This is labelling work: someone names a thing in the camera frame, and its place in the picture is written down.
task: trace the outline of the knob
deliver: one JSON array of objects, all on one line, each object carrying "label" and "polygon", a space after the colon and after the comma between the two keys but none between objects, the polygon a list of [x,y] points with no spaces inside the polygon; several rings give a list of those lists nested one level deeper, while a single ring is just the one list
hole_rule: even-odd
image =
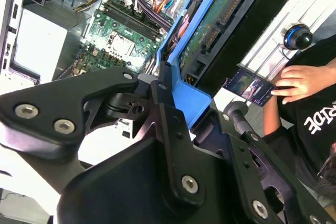
[{"label": "knob", "polygon": [[306,49],[313,42],[313,34],[304,24],[297,24],[286,30],[283,43],[289,50]]}]

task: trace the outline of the smartphone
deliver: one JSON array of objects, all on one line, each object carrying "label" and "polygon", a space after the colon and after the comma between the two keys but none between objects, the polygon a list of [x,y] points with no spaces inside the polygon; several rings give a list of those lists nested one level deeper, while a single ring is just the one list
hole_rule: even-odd
[{"label": "smartphone", "polygon": [[232,79],[226,79],[223,88],[262,107],[272,97],[271,91],[277,87],[256,74],[240,68]]}]

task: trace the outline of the bolt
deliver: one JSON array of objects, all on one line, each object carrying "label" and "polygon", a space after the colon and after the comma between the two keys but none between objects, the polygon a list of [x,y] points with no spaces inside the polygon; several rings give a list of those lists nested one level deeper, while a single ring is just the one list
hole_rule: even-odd
[{"label": "bolt", "polygon": [[182,186],[190,194],[195,194],[195,193],[198,192],[198,184],[197,184],[196,180],[189,175],[183,176]]},{"label": "bolt", "polygon": [[255,140],[255,141],[259,141],[259,138],[255,135],[255,134],[251,134],[251,137],[253,138],[253,140]]},{"label": "bolt", "polygon": [[313,224],[321,224],[321,222],[314,215],[309,216],[311,223]]},{"label": "bolt", "polygon": [[253,208],[254,211],[260,216],[262,217],[264,220],[266,220],[268,218],[268,212],[266,207],[258,200],[254,200],[253,203]]},{"label": "bolt", "polygon": [[222,114],[222,116],[223,116],[223,118],[224,118],[226,121],[230,121],[230,118],[229,118],[228,115],[226,115],[226,114]]},{"label": "bolt", "polygon": [[124,73],[124,77],[129,80],[133,79],[133,77],[129,73]]},{"label": "bolt", "polygon": [[60,119],[54,123],[55,131],[62,134],[70,134],[75,131],[75,125],[70,120]]},{"label": "bolt", "polygon": [[161,89],[164,89],[164,90],[166,90],[167,89],[167,87],[165,86],[165,85],[163,85],[163,84],[159,84],[159,87],[161,88]]},{"label": "bolt", "polygon": [[21,104],[14,111],[19,118],[24,119],[31,119],[38,115],[38,109],[31,104]]}]

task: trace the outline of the circuit board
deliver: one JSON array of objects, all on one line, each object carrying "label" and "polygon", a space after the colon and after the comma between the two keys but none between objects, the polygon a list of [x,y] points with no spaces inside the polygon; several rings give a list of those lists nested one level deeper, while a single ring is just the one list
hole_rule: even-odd
[{"label": "circuit board", "polygon": [[114,66],[144,72],[165,32],[136,12],[132,0],[103,0],[93,19],[73,75]]},{"label": "circuit board", "polygon": [[214,0],[211,8],[178,59],[181,72],[193,63],[195,54],[211,46],[217,35],[221,33],[221,30],[215,26],[216,23],[220,23],[221,27],[225,27],[240,1]]}]

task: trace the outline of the blue plastic bracket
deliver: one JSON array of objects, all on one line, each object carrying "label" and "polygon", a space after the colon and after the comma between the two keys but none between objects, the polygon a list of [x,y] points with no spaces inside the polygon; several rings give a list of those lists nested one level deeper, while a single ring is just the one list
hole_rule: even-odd
[{"label": "blue plastic bracket", "polygon": [[[210,105],[212,98],[210,95],[204,93],[203,91],[185,83],[181,79],[181,70],[179,64],[179,56],[181,55],[183,49],[189,42],[190,38],[198,28],[199,24],[201,23],[203,17],[205,16],[207,10],[211,7],[214,0],[203,0],[201,5],[199,6],[195,16],[191,20],[188,28],[186,29],[184,35],[177,43],[176,48],[172,52],[169,57],[168,62],[172,65],[172,83],[173,83],[173,97],[176,108],[183,111],[188,128],[190,129],[197,119],[202,115],[205,109]],[[183,17],[184,12],[181,12],[179,17],[177,18],[176,22],[174,23],[173,27],[169,31],[166,40],[163,42],[161,47],[157,53],[157,66],[161,59],[161,53],[168,42],[173,30]]]}]

